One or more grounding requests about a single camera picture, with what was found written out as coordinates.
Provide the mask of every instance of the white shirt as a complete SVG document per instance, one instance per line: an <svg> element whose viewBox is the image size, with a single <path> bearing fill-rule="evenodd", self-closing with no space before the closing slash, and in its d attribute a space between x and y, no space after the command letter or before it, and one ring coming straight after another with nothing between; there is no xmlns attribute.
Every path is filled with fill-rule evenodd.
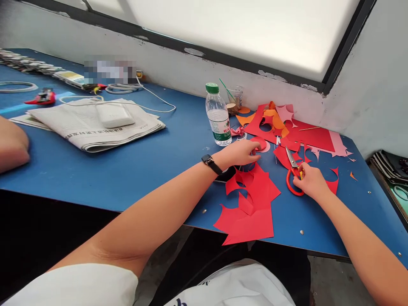
<svg viewBox="0 0 408 306"><path fill-rule="evenodd" d="M47 272L5 306L132 306L138 284L130 270L84 263ZM282 283L264 266L243 259L184 290L165 306L294 306Z"/></svg>

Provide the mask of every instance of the glass cup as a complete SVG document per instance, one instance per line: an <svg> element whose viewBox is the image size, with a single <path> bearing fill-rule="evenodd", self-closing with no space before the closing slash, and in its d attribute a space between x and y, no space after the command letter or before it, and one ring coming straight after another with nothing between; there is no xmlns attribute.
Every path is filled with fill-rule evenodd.
<svg viewBox="0 0 408 306"><path fill-rule="evenodd" d="M242 93L243 93L243 88L242 86L235 86L232 88L228 88L229 92L231 93L231 95L228 93L227 91L227 96L228 96L228 100L230 103L235 103L238 106L238 109L240 109L242 107Z"/></svg>

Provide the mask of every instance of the newspaper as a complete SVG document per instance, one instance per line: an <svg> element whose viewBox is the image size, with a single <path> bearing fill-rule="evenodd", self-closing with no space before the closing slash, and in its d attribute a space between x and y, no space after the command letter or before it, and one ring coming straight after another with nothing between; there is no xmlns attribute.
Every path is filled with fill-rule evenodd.
<svg viewBox="0 0 408 306"><path fill-rule="evenodd" d="M32 126L32 127L35 127L35 128L40 128L40 129L43 129L43 130L52 131L52 129L50 129L44 123L38 121L37 119L30 116L29 114L24 114L24 115L21 115L21 116L18 116L18 117L10 118L9 120L11 122L14 122L14 123L19 123L19 124L23 124L23 125Z"/></svg>
<svg viewBox="0 0 408 306"><path fill-rule="evenodd" d="M133 101L125 99L115 101L134 104ZM81 99L69 104L79 105L92 102L91 99ZM27 113L77 148L90 153L120 146L166 127L163 122L155 118L155 115L151 116L136 104L123 104L123 106L135 119L135 123L117 128L104 127L99 121L94 105L74 107L62 104L52 108L29 110Z"/></svg>

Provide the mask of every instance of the window frame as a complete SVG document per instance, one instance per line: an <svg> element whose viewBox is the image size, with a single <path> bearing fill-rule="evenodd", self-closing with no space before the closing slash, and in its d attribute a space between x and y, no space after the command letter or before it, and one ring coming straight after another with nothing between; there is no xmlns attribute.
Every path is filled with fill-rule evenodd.
<svg viewBox="0 0 408 306"><path fill-rule="evenodd" d="M78 20L93 26L99 26L126 36L135 37L149 43L173 49L185 54L195 55L191 52L186 51L189 49L194 49L195 51L198 51L197 54L202 54L201 56L199 56L202 59L217 62L229 67L234 67L255 74L259 74L259 71L263 71L266 74L273 74L277 77L278 80L282 80L282 78L284 78L288 84L310 89L321 93L323 96L326 96L327 94L329 94L334 82L336 81L336 78L344 62L346 61L351 48L356 43L358 36L377 0L360 0L357 9L354 12L350 23L341 39L341 42L334 54L329 68L326 71L326 74L321 82L310 80L301 76L296 76L294 74L280 71L261 64L256 64L206 47L198 46L150 31L139 25L120 20L103 13L99 13L93 10L86 0L83 0L83 2L88 7L87 11L54 0L17 1L23 3L31 3L50 11L65 12L74 20Z"/></svg>

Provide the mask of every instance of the red scissors handle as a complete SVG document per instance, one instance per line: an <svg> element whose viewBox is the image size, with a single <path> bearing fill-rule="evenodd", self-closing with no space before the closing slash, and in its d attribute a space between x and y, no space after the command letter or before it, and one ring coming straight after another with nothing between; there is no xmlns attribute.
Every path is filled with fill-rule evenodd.
<svg viewBox="0 0 408 306"><path fill-rule="evenodd" d="M286 175L286 185L288 186L288 189L290 190L290 192L292 192L295 196L303 196L305 193L302 192L298 192L296 190L293 189L293 187L290 185L290 173L292 172L293 176L296 176L295 170L293 168L290 168L288 170L288 174Z"/></svg>

